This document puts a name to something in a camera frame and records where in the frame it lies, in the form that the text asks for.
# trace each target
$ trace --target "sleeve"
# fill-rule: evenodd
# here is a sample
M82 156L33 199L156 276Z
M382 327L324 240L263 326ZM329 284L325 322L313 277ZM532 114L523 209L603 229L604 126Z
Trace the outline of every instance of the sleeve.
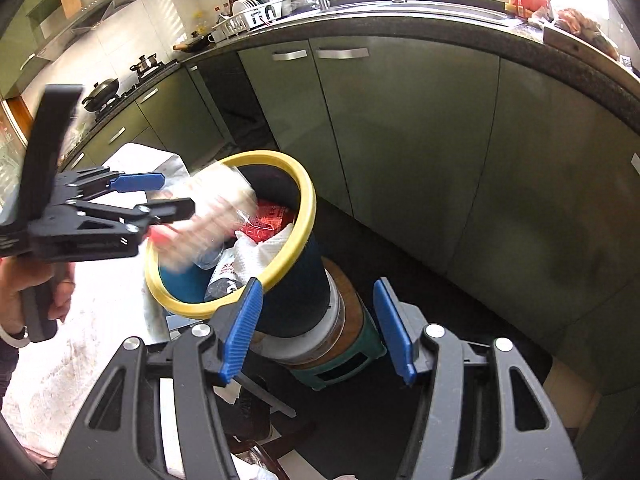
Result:
M16 339L24 337L24 330L21 334L14 336ZM8 345L0 339L0 410L2 409L2 399L9 387L11 375L18 364L18 349Z

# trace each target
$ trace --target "screw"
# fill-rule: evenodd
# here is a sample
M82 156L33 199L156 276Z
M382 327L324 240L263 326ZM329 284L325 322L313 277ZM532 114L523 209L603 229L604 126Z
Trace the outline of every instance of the screw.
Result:
M428 336L434 337L436 339L444 336L444 327L435 323L427 325L427 328L425 328L424 331Z
M495 347L501 352L508 352L513 348L513 343L511 342L511 339L499 337L495 340Z
M204 337L211 333L211 327L204 323L200 323L191 328L191 333L196 337Z
M135 350L140 346L140 339L137 337L127 337L122 344L125 350Z

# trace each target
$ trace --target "hand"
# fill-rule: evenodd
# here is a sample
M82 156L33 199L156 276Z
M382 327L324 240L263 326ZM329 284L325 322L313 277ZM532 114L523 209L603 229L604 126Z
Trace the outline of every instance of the hand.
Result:
M54 291L49 319L65 320L71 306L75 264L66 264L66 276ZM0 262L0 325L5 332L17 334L24 327L20 291L46 282L53 276L53 265L30 256L10 256Z

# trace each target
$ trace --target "cutting board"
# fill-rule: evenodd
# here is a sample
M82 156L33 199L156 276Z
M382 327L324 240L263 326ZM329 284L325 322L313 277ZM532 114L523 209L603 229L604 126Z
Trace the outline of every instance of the cutting board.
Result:
M542 39L545 44L575 56L587 65L602 72L640 100L640 78L637 78L620 63L613 61L609 56L586 41L576 38L553 25L547 25L543 29Z

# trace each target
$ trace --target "cabinet handle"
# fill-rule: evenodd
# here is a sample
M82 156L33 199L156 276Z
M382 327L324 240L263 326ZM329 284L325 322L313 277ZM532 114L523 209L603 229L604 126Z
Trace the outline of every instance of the cabinet handle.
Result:
M116 140L119 136L121 136L124 133L124 126L121 127L121 129L118 131L117 134L115 134L113 137L111 137L111 139L109 139L108 144L111 144L114 140Z
M640 174L640 156L637 153L634 153L634 156L631 157L631 165Z
M80 155L76 157L76 160L74 160L71 163L71 167L69 169L72 170L73 168L75 168L78 165L78 162L80 162L83 158L84 158L84 153L80 153Z
M150 97L153 97L154 95L156 95L158 93L158 89L154 88L151 92L149 92L147 95L145 95L142 99L140 99L140 102L143 103L145 102L147 99L149 99Z
M271 59L274 61L290 61L292 59L300 59L301 57L306 57L306 50L285 52L284 54L271 54Z
M349 50L316 50L320 59L355 59L369 57L368 48L350 48Z
M35 55L35 54L29 54L29 57L28 57L26 60L24 60L24 63L22 63L22 64L20 65L20 72L22 72L22 69L23 69L25 66L27 66L27 63L28 63L28 62L30 62L30 60L31 60L31 59L33 59L34 57L36 57L36 55Z

